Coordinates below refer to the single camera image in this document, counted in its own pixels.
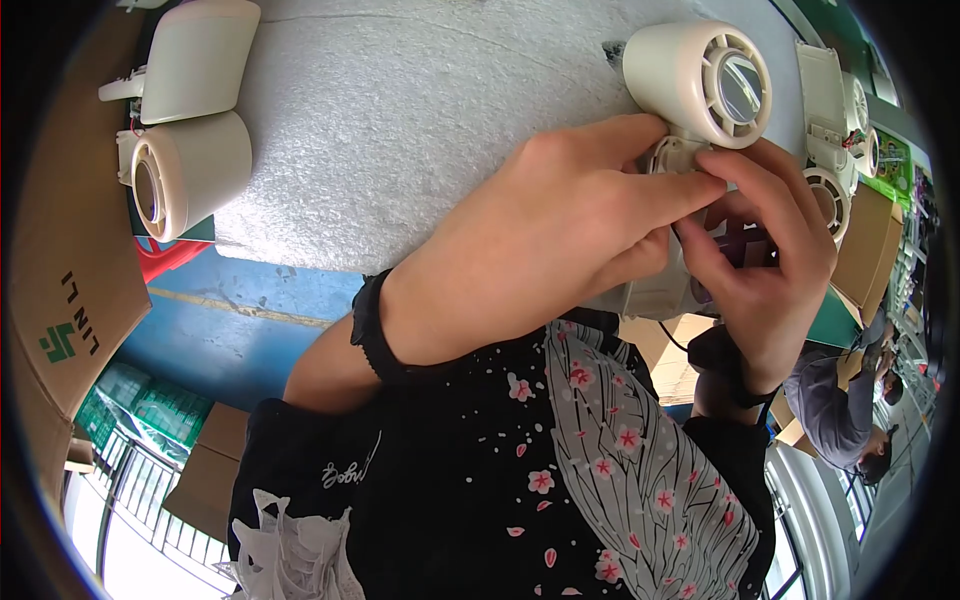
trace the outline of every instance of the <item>wrist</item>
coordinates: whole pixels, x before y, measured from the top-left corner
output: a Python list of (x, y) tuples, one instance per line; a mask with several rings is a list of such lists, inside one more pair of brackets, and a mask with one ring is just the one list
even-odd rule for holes
[(743, 358), (743, 386), (750, 394), (754, 396), (766, 396), (772, 394), (786, 379), (782, 370), (771, 370), (769, 368), (758, 368), (752, 366), (750, 362)]
[(427, 367), (458, 358), (467, 353), (458, 350), (444, 327), (440, 306), (434, 306), (432, 294), (422, 291), (418, 279), (404, 263), (394, 268), (380, 288), (380, 323), (383, 337), (396, 360), (402, 365)]

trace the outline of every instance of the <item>window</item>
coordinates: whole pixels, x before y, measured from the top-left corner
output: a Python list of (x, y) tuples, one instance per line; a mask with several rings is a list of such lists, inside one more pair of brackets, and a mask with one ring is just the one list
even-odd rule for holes
[(767, 488), (774, 502), (774, 533), (777, 536), (777, 548), (774, 560), (763, 582), (761, 597), (763, 600), (805, 600), (804, 562), (797, 551), (793, 533), (793, 510), (778, 493), (775, 476), (768, 468), (764, 469)]
[(857, 541), (863, 541), (863, 532), (867, 530), (867, 522), (870, 521), (870, 514), (874, 510), (874, 497), (876, 489), (871, 486), (863, 485), (863, 480), (854, 475), (838, 469), (835, 469), (837, 478), (840, 480), (840, 488), (847, 497), (847, 506), (850, 508), (850, 514), (853, 517), (853, 529), (856, 531)]
[(180, 466), (114, 429), (77, 477), (71, 538), (115, 600), (219, 600), (235, 584), (214, 566), (227, 548), (160, 508)]

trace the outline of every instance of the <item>printed logo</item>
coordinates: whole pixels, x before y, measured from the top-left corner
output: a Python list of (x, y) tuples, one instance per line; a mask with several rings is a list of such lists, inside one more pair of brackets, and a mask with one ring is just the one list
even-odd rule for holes
[(47, 359), (51, 363), (57, 363), (76, 354), (76, 352), (73, 351), (73, 346), (70, 344), (70, 338), (67, 337), (71, 333), (75, 333), (75, 331), (73, 325), (70, 323), (61, 323), (53, 327), (47, 327), (48, 337), (40, 338), (40, 347), (47, 350)]

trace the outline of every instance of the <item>hand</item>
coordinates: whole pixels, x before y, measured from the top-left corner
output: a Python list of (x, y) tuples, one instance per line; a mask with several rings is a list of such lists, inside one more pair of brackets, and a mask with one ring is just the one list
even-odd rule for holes
[(710, 292), (744, 358), (748, 391), (774, 391), (790, 374), (836, 265), (836, 246), (797, 161), (760, 139), (740, 152), (697, 155), (700, 166), (736, 184), (720, 208), (764, 227), (777, 268), (735, 269), (703, 227), (677, 224), (687, 269)]
[(705, 173), (637, 175), (664, 135), (655, 116), (622, 115), (521, 144), (384, 282), (397, 359), (457, 358), (662, 270), (668, 226), (726, 191)]

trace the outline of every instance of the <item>green tabletop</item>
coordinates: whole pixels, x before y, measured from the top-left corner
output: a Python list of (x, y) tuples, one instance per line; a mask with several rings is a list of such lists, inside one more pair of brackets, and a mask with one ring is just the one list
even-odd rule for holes
[(849, 348), (860, 333), (860, 326), (832, 287), (827, 287), (824, 303), (806, 334), (807, 340), (829, 346)]

